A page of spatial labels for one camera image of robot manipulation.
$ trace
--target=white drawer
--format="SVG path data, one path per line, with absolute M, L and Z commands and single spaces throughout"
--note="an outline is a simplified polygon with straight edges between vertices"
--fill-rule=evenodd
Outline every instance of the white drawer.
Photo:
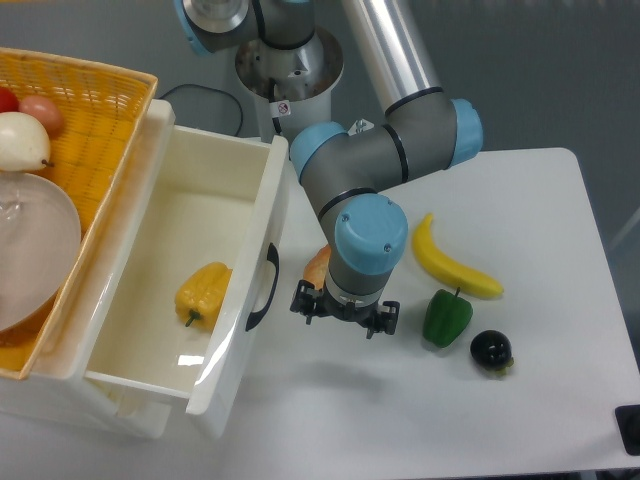
M 150 114 L 165 117 L 167 108 L 154 101 Z M 169 135 L 166 153 L 156 160 L 157 179 L 147 178 L 155 175 L 150 162 L 144 168 L 133 162 L 139 171 L 123 182 L 120 210 L 112 212 L 105 245 L 77 287 L 69 322 L 32 377 L 180 405 L 198 427 L 218 436 L 256 331 L 247 331 L 247 323 L 260 321 L 277 283 L 288 144 L 170 124 L 155 135 L 155 143 Z M 147 194 L 132 194 L 137 185 Z M 175 293 L 212 261 L 233 269 L 216 326 L 213 332 L 185 328 L 175 314 Z

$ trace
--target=wicker basket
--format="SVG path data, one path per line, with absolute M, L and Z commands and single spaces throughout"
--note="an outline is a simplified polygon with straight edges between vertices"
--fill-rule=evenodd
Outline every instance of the wicker basket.
M 71 283 L 92 253 L 93 238 L 130 156 L 157 78 L 120 67 L 58 55 L 0 48 L 0 86 L 18 99 L 42 95 L 65 119 L 51 140 L 51 162 L 38 174 L 61 187 L 75 204 L 82 244 L 67 280 L 32 317 L 0 334 L 0 376 L 26 378 L 46 339 L 62 320 Z

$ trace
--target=black cable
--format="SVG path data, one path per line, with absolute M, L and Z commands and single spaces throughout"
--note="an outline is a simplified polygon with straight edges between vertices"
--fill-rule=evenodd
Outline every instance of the black cable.
M 264 14 L 262 13 L 262 5 L 260 5 L 260 0 L 253 0 L 253 12 L 256 15 L 256 25 L 258 26 L 258 37 L 260 40 L 264 41 L 266 37 L 266 26 L 264 21 Z
M 219 93 L 219 94 L 224 95 L 225 97 L 228 97 L 231 100 L 233 100 L 234 103 L 236 104 L 236 106 L 238 107 L 238 111 L 240 112 L 240 122 L 238 123 L 238 128 L 236 128 L 236 131 L 233 134 L 234 137 L 238 136 L 238 134 L 240 133 L 240 130 L 242 129 L 242 125 L 244 124 L 244 111 L 242 110 L 242 105 L 240 104 L 240 101 L 236 97 L 231 95 L 229 92 L 226 92 L 224 90 L 220 90 L 219 88 L 207 87 L 205 85 L 198 85 L 196 83 L 182 83 L 180 85 L 176 85 L 175 87 L 169 89 L 167 92 L 165 92 L 162 95 L 160 95 L 158 97 L 158 99 L 159 100 L 164 100 L 169 95 L 171 95 L 172 93 L 175 93 L 176 91 L 180 90 L 181 88 L 185 88 L 185 87 L 199 88 L 201 90 L 206 90 L 208 92 Z
M 276 101 L 276 81 L 273 78 L 269 78 L 269 104 Z M 282 127 L 280 126 L 280 119 L 278 117 L 271 117 L 273 121 L 273 128 L 276 130 L 277 135 L 282 135 Z

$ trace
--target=drawer handle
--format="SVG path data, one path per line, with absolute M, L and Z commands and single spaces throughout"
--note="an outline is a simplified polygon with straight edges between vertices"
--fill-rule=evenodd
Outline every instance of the drawer handle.
M 258 324 L 262 321 L 264 316 L 267 314 L 269 307 L 271 306 L 273 295 L 276 293 L 276 285 L 278 284 L 278 276 L 280 275 L 280 256 L 278 255 L 278 249 L 273 243 L 269 244 L 269 250 L 267 251 L 267 262 L 273 263 L 273 266 L 276 267 L 276 274 L 273 277 L 271 292 L 269 293 L 269 299 L 267 300 L 265 306 L 257 312 L 251 312 L 249 314 L 249 318 L 247 319 L 247 328 L 245 329 L 247 332 L 258 326 Z

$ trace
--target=yellow bell pepper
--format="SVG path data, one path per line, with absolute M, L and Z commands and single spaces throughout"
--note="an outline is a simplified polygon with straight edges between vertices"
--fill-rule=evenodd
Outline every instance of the yellow bell pepper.
M 224 263 L 205 265 L 184 282 L 176 293 L 176 314 L 188 327 L 213 331 L 227 292 L 232 270 Z

